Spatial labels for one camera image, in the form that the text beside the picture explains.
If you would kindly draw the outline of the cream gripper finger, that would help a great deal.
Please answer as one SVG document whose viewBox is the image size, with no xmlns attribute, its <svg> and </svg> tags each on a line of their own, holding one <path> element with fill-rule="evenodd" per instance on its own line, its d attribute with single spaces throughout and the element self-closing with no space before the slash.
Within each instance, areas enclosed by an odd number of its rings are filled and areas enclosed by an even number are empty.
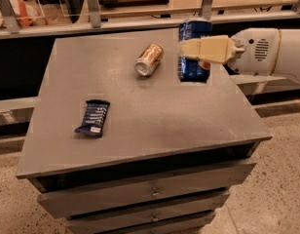
<svg viewBox="0 0 300 234">
<path fill-rule="evenodd" d="M 206 36 L 182 40 L 178 44 L 177 53 L 181 58 L 226 64 L 236 54 L 245 52 L 245 46 L 238 45 L 228 35 Z"/>
</svg>

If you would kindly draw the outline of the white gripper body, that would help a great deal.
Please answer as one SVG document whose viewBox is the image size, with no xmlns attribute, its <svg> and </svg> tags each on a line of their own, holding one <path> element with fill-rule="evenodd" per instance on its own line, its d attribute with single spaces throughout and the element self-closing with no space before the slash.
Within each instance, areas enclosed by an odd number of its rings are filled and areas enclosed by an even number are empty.
<svg viewBox="0 0 300 234">
<path fill-rule="evenodd" d="M 239 74 L 268 76 L 276 64 L 281 34 L 276 28 L 249 28 L 231 37 L 243 52 L 227 65 Z"/>
</svg>

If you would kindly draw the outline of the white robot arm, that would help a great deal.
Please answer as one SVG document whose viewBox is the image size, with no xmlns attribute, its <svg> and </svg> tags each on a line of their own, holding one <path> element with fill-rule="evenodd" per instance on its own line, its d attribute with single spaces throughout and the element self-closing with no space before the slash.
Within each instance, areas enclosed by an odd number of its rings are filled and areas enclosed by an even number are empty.
<svg viewBox="0 0 300 234">
<path fill-rule="evenodd" d="M 227 64 L 237 73 L 279 76 L 300 85 L 300 29 L 248 28 L 235 35 L 182 40 L 181 57 Z"/>
</svg>

